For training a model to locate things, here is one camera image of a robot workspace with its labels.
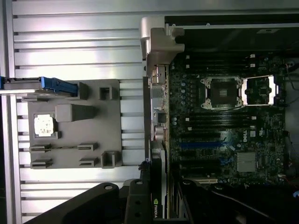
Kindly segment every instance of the circuit board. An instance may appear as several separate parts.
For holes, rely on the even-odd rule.
[[[278,176],[284,172],[285,151],[283,64],[283,58],[273,54],[177,55],[169,68],[167,88],[172,170],[183,178],[208,178],[230,185],[281,182]],[[273,105],[266,105],[271,90],[263,76],[269,74],[277,85]],[[203,108],[206,87],[202,80],[207,77],[261,77],[247,83],[246,94],[253,106]],[[230,88],[231,83],[218,86]],[[218,97],[222,94],[229,104],[234,93],[234,88],[231,95],[220,89]]]

